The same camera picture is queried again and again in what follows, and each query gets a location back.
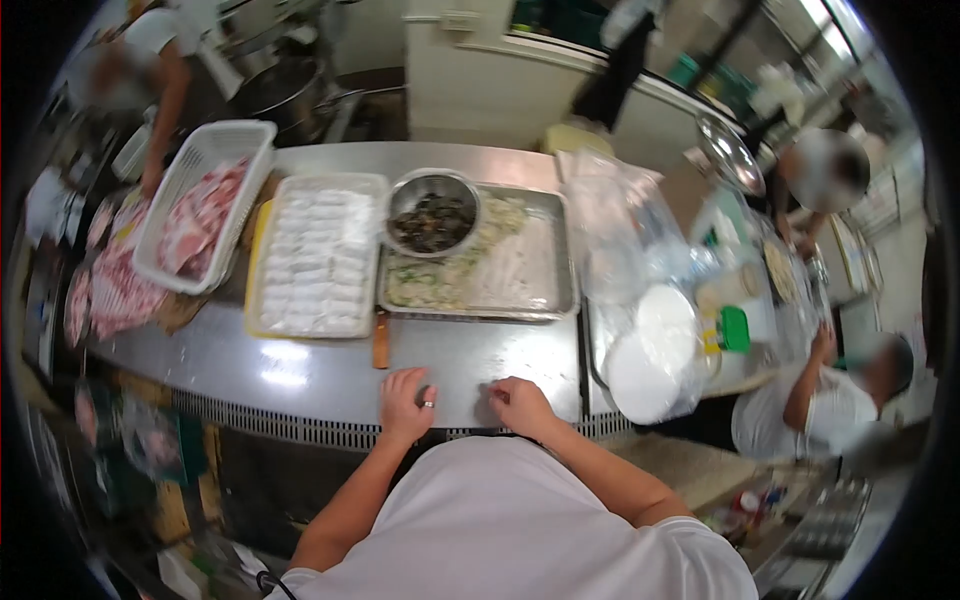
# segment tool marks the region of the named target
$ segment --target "green lid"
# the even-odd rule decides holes
[[[746,354],[750,350],[750,328],[747,313],[737,306],[724,306],[717,315],[720,348]]]

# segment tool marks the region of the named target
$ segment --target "white plate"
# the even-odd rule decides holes
[[[697,338],[696,313],[683,293],[655,285],[644,294],[636,327],[613,342],[603,365],[624,417],[639,424],[662,419],[677,400]]]

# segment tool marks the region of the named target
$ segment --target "cooking pot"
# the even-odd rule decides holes
[[[231,103],[246,117],[276,123],[277,145],[308,144],[325,124],[316,111],[323,99],[322,74],[313,59],[280,59],[244,82]]]

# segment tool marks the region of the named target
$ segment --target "metal bowl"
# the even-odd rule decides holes
[[[698,114],[696,121],[698,145],[717,174],[745,194],[763,196],[766,189],[763,173],[740,136],[708,112]]]
[[[415,252],[406,244],[400,242],[394,235],[391,221],[404,212],[413,210],[417,203],[427,194],[453,197],[462,200],[467,207],[473,209],[473,227],[456,244],[439,252]],[[387,220],[383,224],[383,240],[387,246],[404,256],[414,258],[440,258],[451,256],[465,251],[473,242],[480,229],[482,205],[480,194],[476,186],[456,171],[447,169],[418,169],[403,176],[394,185],[390,193],[390,205]]]

